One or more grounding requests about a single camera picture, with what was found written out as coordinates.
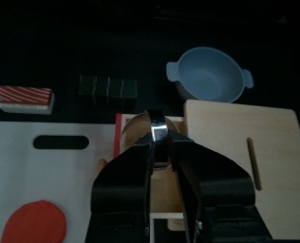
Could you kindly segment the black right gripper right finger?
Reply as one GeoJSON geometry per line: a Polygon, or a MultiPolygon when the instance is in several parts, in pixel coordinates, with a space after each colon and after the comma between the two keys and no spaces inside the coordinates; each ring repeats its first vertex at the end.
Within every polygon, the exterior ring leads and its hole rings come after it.
{"type": "Polygon", "coordinates": [[[270,243],[249,173],[176,132],[168,136],[168,154],[183,202],[187,243],[270,243]]]}

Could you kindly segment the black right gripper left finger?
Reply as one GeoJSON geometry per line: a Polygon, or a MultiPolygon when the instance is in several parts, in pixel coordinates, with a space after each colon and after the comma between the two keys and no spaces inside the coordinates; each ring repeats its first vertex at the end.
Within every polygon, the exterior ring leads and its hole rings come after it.
{"type": "Polygon", "coordinates": [[[150,243],[151,152],[146,134],[96,176],[85,243],[150,243]]]}

